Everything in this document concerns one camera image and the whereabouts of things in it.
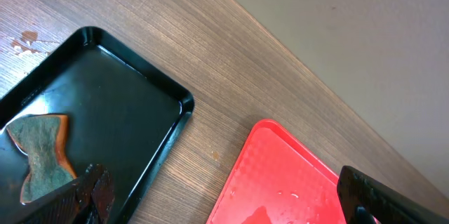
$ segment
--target sponge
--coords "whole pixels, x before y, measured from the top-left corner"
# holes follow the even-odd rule
[[[21,117],[6,126],[14,143],[28,155],[29,173],[20,202],[29,203],[76,178],[65,156],[67,115]]]

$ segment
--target brown stain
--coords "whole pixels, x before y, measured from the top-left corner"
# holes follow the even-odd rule
[[[218,161],[218,158],[219,158],[220,156],[219,156],[218,152],[212,151],[212,157],[213,157],[213,159],[214,159],[215,161]]]
[[[33,42],[37,41],[37,32],[33,31],[24,31],[22,32],[22,38],[20,38],[21,41],[27,43],[29,42],[29,45],[33,44]]]
[[[36,50],[36,49],[33,49],[33,48],[28,48],[27,46],[25,46],[25,45],[22,45],[17,39],[14,39],[13,40],[13,42],[11,42],[11,46],[14,48],[14,47],[16,47],[16,46],[19,46],[21,49],[22,49],[22,51],[31,51],[31,53],[42,53],[41,51],[38,51],[38,50]]]

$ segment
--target green scouring pad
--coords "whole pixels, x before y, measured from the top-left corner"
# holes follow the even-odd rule
[[[29,174],[20,201],[29,203],[76,178],[65,156],[68,118],[48,114],[21,117],[6,126],[14,143],[28,154]]]

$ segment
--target wood grain surface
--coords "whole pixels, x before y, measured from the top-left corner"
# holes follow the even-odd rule
[[[279,121],[335,172],[355,166],[449,217],[449,200],[233,0],[0,2],[0,95],[86,25],[194,94],[192,120],[134,223],[204,223],[262,118]]]

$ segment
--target black tray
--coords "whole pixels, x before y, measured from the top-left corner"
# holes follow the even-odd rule
[[[5,125],[26,114],[67,114],[76,174],[93,163],[114,177],[110,223],[125,223],[192,115],[184,87],[97,27],[77,30],[0,100],[0,216],[23,205],[27,157]]]

